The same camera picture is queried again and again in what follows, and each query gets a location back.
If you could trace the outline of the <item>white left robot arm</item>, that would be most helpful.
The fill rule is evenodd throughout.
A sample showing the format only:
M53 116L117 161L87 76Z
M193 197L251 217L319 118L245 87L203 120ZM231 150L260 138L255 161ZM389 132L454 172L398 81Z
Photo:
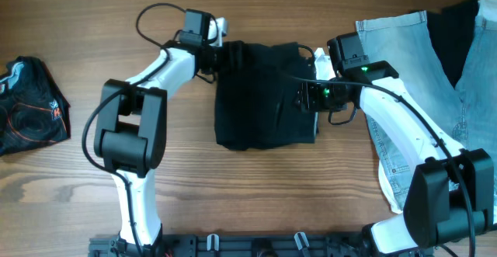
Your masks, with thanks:
M165 153L168 100L199 72L217 71L224 50L217 44L171 40L139 74L103 85L89 122L96 124L94 152L103 160L99 169L112 176L118 192L118 252L155 255L161 246L155 170Z

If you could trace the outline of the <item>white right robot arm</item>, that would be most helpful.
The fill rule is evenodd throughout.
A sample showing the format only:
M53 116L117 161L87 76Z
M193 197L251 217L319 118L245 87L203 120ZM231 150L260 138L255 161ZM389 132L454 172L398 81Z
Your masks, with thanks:
M300 82L296 104L303 111L334 113L353 103L384 130L412 173L401 213L363 230L362 255L420 252L462 238L475 254L476 236L496 229L494 164L485 150L469 151L445 134L386 61Z

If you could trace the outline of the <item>black shorts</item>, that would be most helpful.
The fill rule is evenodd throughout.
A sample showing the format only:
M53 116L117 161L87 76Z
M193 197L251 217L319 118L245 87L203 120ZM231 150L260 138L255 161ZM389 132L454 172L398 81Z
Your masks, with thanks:
M216 142L233 151L313 144L316 115L295 104L301 83L314 79L312 57L299 43L265 46L231 41L221 49L214 105Z

